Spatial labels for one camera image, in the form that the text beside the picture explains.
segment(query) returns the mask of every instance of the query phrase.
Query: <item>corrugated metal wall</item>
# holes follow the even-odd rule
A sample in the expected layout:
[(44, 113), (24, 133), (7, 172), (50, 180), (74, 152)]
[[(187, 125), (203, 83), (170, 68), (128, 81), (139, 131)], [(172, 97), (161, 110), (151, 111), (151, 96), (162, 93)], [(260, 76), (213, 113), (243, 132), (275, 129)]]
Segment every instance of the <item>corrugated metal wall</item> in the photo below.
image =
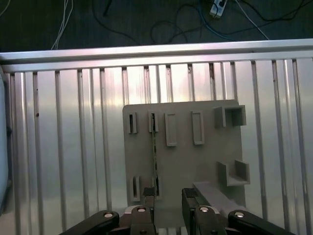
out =
[(220, 99), (246, 106), (247, 208), (293, 233), (311, 234), (312, 57), (312, 50), (188, 55), (181, 64), (165, 58), (108, 68), (107, 61), (86, 61), (60, 69), (57, 62), (7, 71), (17, 234), (54, 235), (98, 210), (127, 206), (124, 105)]

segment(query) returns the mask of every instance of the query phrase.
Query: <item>aluminum panel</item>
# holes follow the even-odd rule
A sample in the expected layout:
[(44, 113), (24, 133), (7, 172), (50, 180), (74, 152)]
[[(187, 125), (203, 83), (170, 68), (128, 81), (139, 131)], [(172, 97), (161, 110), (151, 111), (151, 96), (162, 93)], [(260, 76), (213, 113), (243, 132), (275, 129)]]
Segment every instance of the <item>aluminum panel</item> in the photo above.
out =
[(312, 125), (312, 87), (313, 87), (313, 61), (312, 58), (308, 59), (297, 59), (296, 70), (297, 70), (297, 81), (298, 86), (298, 118), (300, 118), (299, 134), (302, 134), (303, 139), (300, 139), (300, 154), (302, 159), (302, 183), (304, 186), (304, 198), (308, 199), (305, 202), (306, 216), (307, 216), (307, 227), (309, 231), (312, 231), (313, 225), (313, 171), (310, 167), (313, 166), (313, 125)]
[(257, 61), (255, 66), (255, 92), (258, 95), (259, 108), (256, 112), (260, 112), (259, 141), (262, 142), (259, 154), (264, 165), (267, 216), (272, 223), (284, 227), (272, 62)]
[(250, 172), (253, 172), (250, 175), (250, 185), (245, 185), (246, 207), (255, 215), (262, 217), (259, 150), (251, 62), (236, 62), (235, 71), (238, 102), (240, 105), (246, 106), (246, 126), (241, 127), (243, 160), (249, 164)]
[(124, 107), (122, 68), (104, 70), (104, 129), (106, 170), (110, 173), (109, 209), (127, 207), (126, 170), (124, 159), (124, 134), (122, 109)]
[[(312, 40), (1, 53), (12, 74), (16, 234), (60, 233), (76, 210), (80, 218), (124, 210), (125, 104), (215, 98), (246, 106), (248, 209), (282, 225), (284, 215), (286, 228), (311, 234), (312, 57)], [(77, 179), (65, 167), (69, 153), (77, 154)], [(79, 192), (76, 208), (68, 202), (70, 181), (80, 182), (71, 186)]]
[(56, 105), (55, 72), (38, 72), (38, 119), (40, 188), (42, 200), (43, 234), (54, 235), (65, 228), (65, 214), (62, 213), (58, 122)]
[(93, 125), (93, 85), (90, 70), (78, 77), (80, 97), (81, 141), (85, 190), (85, 217), (99, 211), (96, 156)]
[(290, 230), (306, 234), (292, 60), (278, 60), (276, 67)]
[(76, 70), (60, 71), (56, 90), (59, 118), (59, 158), (62, 166), (65, 229), (84, 219), (84, 190), (80, 120), (78, 106), (78, 79)]

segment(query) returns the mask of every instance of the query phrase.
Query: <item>vertical groove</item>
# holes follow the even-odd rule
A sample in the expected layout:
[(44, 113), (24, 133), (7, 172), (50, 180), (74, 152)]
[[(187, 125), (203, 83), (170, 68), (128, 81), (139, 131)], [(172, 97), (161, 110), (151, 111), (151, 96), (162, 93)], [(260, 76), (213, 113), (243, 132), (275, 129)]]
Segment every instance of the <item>vertical groove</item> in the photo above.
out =
[(233, 84), (234, 84), (234, 99), (238, 100), (236, 67), (235, 67), (235, 63), (234, 62), (230, 63), (230, 68), (231, 68), (231, 78), (232, 78), (232, 81), (233, 81)]
[(33, 74), (33, 91), (34, 91), (34, 116), (35, 116), (35, 148), (36, 148), (36, 162), (37, 162), (37, 190), (38, 190), (38, 224), (39, 234), (44, 233), (43, 228), (43, 191), (41, 182), (41, 155), (40, 155), (40, 132), (39, 132), (39, 107), (38, 107), (38, 77)]
[(65, 205), (65, 188), (64, 188), (64, 167), (63, 167), (63, 138), (62, 138), (62, 123), (61, 123), (61, 107), (60, 107), (60, 72), (55, 72), (55, 96), (57, 110), (57, 133), (58, 133), (58, 154), (59, 154), (59, 169), (60, 169), (60, 189), (61, 189), (61, 215), (62, 229), (67, 228), (66, 221), (66, 205)]
[(150, 88), (150, 74), (149, 74), (149, 67), (143, 68), (143, 82), (145, 86), (145, 103), (151, 104), (151, 88)]
[(255, 62), (251, 63), (251, 67), (252, 67), (252, 80), (253, 80), (253, 88), (254, 88), (255, 119), (256, 119), (256, 131), (257, 131), (257, 142), (258, 142), (258, 153), (259, 153), (262, 216), (264, 220), (267, 220), (268, 219), (268, 206), (267, 206), (267, 199), (266, 199), (260, 103), (259, 103), (259, 92), (258, 92), (258, 82), (257, 82), (257, 72), (256, 72)]
[(281, 109), (280, 109), (276, 61), (272, 62), (272, 66), (273, 66), (274, 96), (275, 96), (277, 134), (278, 134), (278, 151), (279, 151), (280, 174), (281, 174), (282, 195), (283, 195), (284, 223), (285, 223), (285, 229), (287, 231), (290, 231), (290, 216), (289, 216), (287, 187), (286, 187), (285, 155), (284, 155), (283, 131), (282, 131), (282, 120), (281, 120), (281, 111), (280, 111)]
[[(94, 87), (93, 87), (93, 72), (90, 73), (90, 96), (91, 96), (91, 110), (92, 110), (92, 126), (93, 126), (93, 139), (95, 140), (96, 139), (96, 136), (95, 136), (95, 128), (96, 128), (96, 125), (95, 125), (95, 122), (94, 122)], [(96, 150), (96, 141), (94, 141), (94, 146), (93, 148)], [(98, 210), (99, 210), (99, 181), (100, 179), (98, 179), (98, 176), (96, 177), (96, 185), (97, 185), (97, 205), (98, 205)]]
[(106, 100), (105, 100), (105, 71), (100, 70), (100, 86), (101, 86), (101, 108), (102, 108), (102, 128), (103, 128), (103, 139), (104, 139), (104, 164), (105, 164), (105, 175), (106, 175), (106, 185), (107, 185), (107, 208), (112, 210), (112, 191), (111, 191), (111, 176), (110, 176), (110, 158), (109, 158), (109, 147), (108, 147), (108, 134), (107, 128), (107, 118), (106, 118)]
[(157, 102), (161, 102), (161, 85), (160, 85), (160, 69), (156, 66), (156, 87), (157, 87)]
[(195, 101), (195, 84), (192, 71), (192, 64), (188, 64), (188, 80), (189, 80), (189, 101)]
[(128, 76), (127, 76), (127, 68), (122, 68), (122, 84), (123, 84), (123, 99), (124, 105), (129, 104), (129, 93), (128, 93)]
[(299, 147), (300, 147), (300, 161), (301, 161), (301, 175), (302, 175), (302, 188), (303, 188), (303, 199), (304, 199), (304, 214), (305, 222), (307, 226), (307, 234), (312, 234), (311, 228), (311, 212), (310, 202), (307, 189), (307, 169), (305, 160), (304, 140), (303, 140), (303, 123), (302, 123), (302, 110), (301, 110), (301, 97), (299, 88), (299, 77), (298, 77), (298, 66), (295, 60), (293, 63), (293, 77), (294, 77), (294, 88), (295, 88), (295, 102), (297, 110), (297, 121), (299, 131)]
[(212, 63), (209, 64), (210, 71), (210, 84), (211, 84), (211, 95), (212, 100), (216, 100), (216, 89), (215, 89), (215, 74), (214, 74), (214, 65)]
[(225, 77), (224, 63), (221, 63), (221, 76), (222, 76), (223, 99), (227, 99), (227, 94), (226, 94), (226, 77)]
[(171, 66), (166, 66), (166, 82), (167, 82), (167, 100), (173, 102), (173, 87), (172, 87), (172, 71)]
[(78, 86), (78, 103), (79, 103), (79, 120), (80, 120), (80, 145), (82, 151), (82, 166), (83, 166), (83, 194), (84, 194), (84, 216), (85, 219), (89, 215), (89, 195), (88, 195), (88, 176), (87, 176), (87, 159), (85, 146), (85, 116), (84, 116), (84, 100), (83, 100), (83, 75), (82, 71), (77, 71), (77, 86)]

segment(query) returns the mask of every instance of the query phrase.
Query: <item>black cable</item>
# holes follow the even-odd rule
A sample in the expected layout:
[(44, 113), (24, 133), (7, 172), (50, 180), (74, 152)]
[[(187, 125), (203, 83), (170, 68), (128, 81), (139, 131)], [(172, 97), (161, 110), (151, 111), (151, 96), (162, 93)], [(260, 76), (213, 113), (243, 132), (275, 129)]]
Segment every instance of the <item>black cable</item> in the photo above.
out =
[(120, 32), (120, 31), (117, 31), (117, 30), (114, 30), (114, 29), (111, 29), (109, 27), (107, 27), (104, 23), (102, 23), (96, 16), (96, 13), (95, 13), (95, 0), (92, 0), (91, 1), (91, 9), (92, 9), (92, 14), (93, 14), (93, 17), (95, 18), (95, 20), (104, 28), (106, 29), (107, 31), (110, 31), (112, 33), (116, 33), (116, 34), (120, 34), (120, 35), (123, 35), (127, 38), (129, 38), (130, 40), (132, 40), (136, 45), (140, 45), (140, 43), (134, 39), (132, 36), (126, 34), (126, 33), (123, 33), (123, 32)]
[[(297, 8), (297, 9), (295, 9), (295, 10), (289, 12), (289, 13), (284, 14), (280, 18), (283, 18), (283, 17), (285, 17), (285, 16), (287, 16), (287, 15), (293, 13), (293, 12), (297, 12), (298, 13), (301, 8), (305, 7), (306, 5), (308, 5), (308, 4), (312, 3), (312, 2), (313, 2), (313, 0), (310, 0), (309, 2), (307, 2), (307, 3), (303, 4), (302, 6), (300, 6), (299, 8)], [(265, 24), (262, 24), (262, 25), (258, 25), (258, 27), (261, 28), (261, 27), (264, 27), (266, 25), (269, 25), (269, 24), (272, 24), (272, 23), (275, 23), (275, 22), (277, 22), (277, 21), (271, 21), (271, 22), (268, 22), (268, 23), (265, 23)], [(236, 30), (236, 31), (233, 31), (233, 32), (223, 33), (223, 34), (231, 35), (231, 34), (240, 33), (240, 32), (244, 32), (244, 31), (248, 31), (248, 30), (252, 30), (252, 29), (255, 29), (255, 27), (245, 28), (245, 29)]]
[[(190, 7), (190, 8), (193, 8), (194, 10), (196, 10), (197, 11), (197, 13), (198, 13), (198, 16), (199, 16), (199, 21), (200, 21), (200, 23), (202, 22), (201, 21), (201, 16), (200, 16), (200, 12), (199, 12), (199, 9), (197, 8), (197, 7), (195, 7), (194, 5), (191, 5), (191, 4), (182, 4), (182, 5), (180, 5), (180, 7), (177, 9), (177, 11), (176, 11), (176, 13), (175, 13), (175, 25), (178, 25), (177, 24), (177, 18), (178, 18), (178, 15), (179, 15), (179, 13), (180, 13), (180, 11), (183, 9), (183, 8), (185, 8), (185, 7)], [(201, 37), (201, 35), (202, 35), (202, 26), (201, 27), (197, 27), (198, 29), (200, 29), (200, 37)], [(176, 37), (176, 36), (178, 36), (178, 35), (181, 35), (181, 33), (176, 33), (176, 29), (175, 29), (175, 32), (174, 32), (174, 35), (173, 35), (173, 37), (172, 37), (172, 40)]]
[[(173, 23), (173, 22), (163, 20), (163, 21), (158, 21), (158, 22), (154, 23), (153, 26), (152, 26), (151, 29), (150, 29), (150, 38), (151, 38), (151, 40), (152, 40), (152, 42), (153, 42), (154, 44), (158, 44), (158, 43), (154, 40), (154, 38), (153, 38), (153, 31), (154, 31), (154, 28), (157, 27), (157, 26), (159, 26), (160, 24), (165, 24), (165, 23), (166, 23), (166, 24), (171, 24), (171, 25), (173, 25), (175, 28), (179, 29), (179, 30), (180, 30), (180, 34), (182, 34), (182, 35), (184, 36), (184, 39), (185, 39), (186, 43), (188, 43), (187, 36), (185, 35), (184, 31), (183, 31), (180, 27), (178, 27), (178, 26), (177, 26), (175, 23)], [(161, 44), (169, 44), (169, 43), (171, 43), (171, 38), (170, 38), (167, 42), (161, 43)]]
[(188, 30), (183, 31), (183, 32), (181, 32), (181, 33), (177, 33), (177, 34), (175, 34), (175, 35), (173, 35), (173, 36), (171, 37), (170, 42), (172, 42), (174, 38), (176, 38), (177, 36), (181, 35), (182, 33), (189, 33), (189, 32), (198, 31), (199, 29), (202, 29), (203, 26), (204, 26), (204, 24), (202, 24), (202, 25), (199, 26), (199, 27), (191, 28), (191, 29), (188, 29)]
[[(240, 1), (242, 1), (244, 4), (248, 5), (253, 11), (255, 11), (255, 13), (256, 13), (263, 21), (267, 21), (267, 22), (272, 22), (272, 21), (291, 21), (291, 20), (293, 20), (293, 19), (295, 18), (295, 16), (297, 15), (298, 11), (301, 9), (302, 4), (304, 3), (304, 0), (302, 0), (301, 3), (299, 4), (299, 6), (298, 6), (295, 10), (293, 10), (293, 11), (291, 11), (291, 12), (285, 14), (285, 15), (282, 16), (282, 17), (278, 17), (278, 18), (274, 18), (274, 19), (267, 19), (267, 18), (265, 18), (264, 16), (262, 16), (262, 14), (261, 14), (252, 4), (250, 4), (249, 2), (247, 2), (247, 1), (245, 1), (245, 0), (240, 0)], [(290, 14), (292, 14), (293, 12), (295, 12), (295, 14), (294, 14), (292, 17), (290, 17), (290, 18), (285, 18), (285, 16), (290, 15)]]
[(103, 11), (103, 17), (105, 17), (105, 16), (107, 15), (111, 4), (112, 4), (112, 0), (109, 0), (109, 2), (108, 2), (108, 4), (107, 4), (106, 8), (105, 8), (104, 11)]

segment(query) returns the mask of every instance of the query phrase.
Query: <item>metal strip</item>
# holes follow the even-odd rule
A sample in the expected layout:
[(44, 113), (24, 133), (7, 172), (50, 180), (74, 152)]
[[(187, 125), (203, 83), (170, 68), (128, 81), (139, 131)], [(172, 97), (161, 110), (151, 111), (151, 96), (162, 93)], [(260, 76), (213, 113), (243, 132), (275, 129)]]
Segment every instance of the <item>metal strip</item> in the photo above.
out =
[(29, 167), (29, 191), (30, 191), (30, 221), (31, 234), (39, 235), (38, 215), (38, 175), (37, 175), (37, 152), (35, 132), (35, 106), (34, 106), (34, 77), (32, 72), (25, 74), (26, 91), (26, 120), (27, 120), (27, 150)]
[(276, 122), (275, 96), (271, 61), (256, 62), (257, 92), (260, 108), (260, 133), (264, 164), (268, 219), (284, 227), (280, 159)]
[(287, 199), (291, 232), (306, 234), (295, 86), (291, 60), (277, 61)]
[(240, 105), (246, 108), (246, 126), (241, 127), (243, 161), (249, 164), (250, 185), (245, 186), (246, 207), (255, 215), (262, 217), (260, 170), (256, 133), (256, 116), (252, 82), (251, 62), (235, 63), (237, 78), (237, 94)]
[(221, 63), (214, 63), (214, 81), (215, 81), (215, 98), (216, 100), (225, 99), (224, 78)]
[(110, 60), (86, 60), (86, 61), (68, 61), (68, 62), (49, 62), (49, 63), (28, 63), (28, 64), (9, 64), (3, 65), (3, 71), (50, 71), (50, 70), (68, 70), (68, 69), (87, 69), (87, 68), (110, 68), (122, 66), (149, 66), (164, 64), (187, 64), (207, 63), (207, 62), (229, 62), (243, 60), (272, 60), (288, 58), (312, 58), (313, 50), (306, 51), (283, 51), (283, 52), (264, 52), (264, 53), (242, 53), (242, 54), (207, 54), (207, 55), (181, 55), (181, 56), (149, 56), (139, 58), (118, 58)]
[(106, 170), (104, 160), (103, 147), (103, 120), (102, 120), (102, 100), (101, 100), (101, 83), (100, 70), (92, 70), (92, 85), (93, 85), (93, 127), (94, 127), (94, 147), (96, 159), (96, 173), (97, 173), (97, 188), (98, 188), (98, 209), (106, 210), (108, 208), (107, 202), (107, 184), (106, 184)]
[(127, 207), (126, 170), (124, 153), (124, 134), (122, 109), (123, 81), (122, 69), (104, 70), (104, 112), (106, 119), (105, 147), (106, 160), (109, 162), (110, 189), (112, 197), (112, 209), (124, 210)]
[(230, 62), (222, 63), (224, 98), (235, 99), (234, 78)]
[(149, 66), (149, 78), (150, 78), (150, 102), (152, 104), (159, 103), (159, 82), (158, 72), (156, 66)]
[(195, 101), (213, 100), (209, 64), (193, 64)]
[(81, 145), (84, 171), (85, 217), (99, 211), (94, 148), (92, 78), (90, 70), (82, 70), (78, 88), (80, 96)]
[(30, 195), (29, 195), (29, 168), (27, 145), (27, 120), (26, 120), (26, 93), (25, 74), (15, 74), (16, 91), (16, 124), (17, 124), (17, 149), (18, 149), (18, 180), (19, 180), (19, 207), (21, 234), (28, 234), (30, 228)]
[(146, 102), (144, 83), (144, 68), (127, 67), (129, 104), (142, 104)]
[(55, 61), (62, 59), (94, 59), (94, 58), (125, 58), (136, 56), (158, 56), (168, 54), (207, 54), (207, 53), (258, 53), (266, 51), (310, 50), (313, 48), (313, 39), (275, 40), (232, 43), (202, 43), (181, 45), (157, 45), (144, 47), (112, 47), (72, 50), (48, 50), (30, 52), (0, 53), (1, 61), (24, 61), (43, 59)]
[(38, 134), (45, 235), (63, 230), (55, 87), (54, 71), (38, 72)]
[(78, 80), (76, 70), (60, 71), (60, 133), (66, 229), (84, 219), (83, 170), (81, 158)]
[(311, 59), (297, 59), (295, 72), (295, 88), (297, 115), (299, 127), (299, 143), (302, 169), (302, 184), (304, 193), (304, 205), (306, 213), (307, 234), (311, 234), (313, 217), (313, 171), (306, 166), (313, 165), (313, 126), (312, 126), (312, 80), (313, 62)]
[(173, 102), (190, 101), (188, 65), (171, 66)]
[(158, 66), (158, 78), (159, 78), (159, 90), (160, 90), (160, 103), (170, 102), (170, 98), (168, 97), (168, 78), (167, 78), (167, 68), (165, 65)]

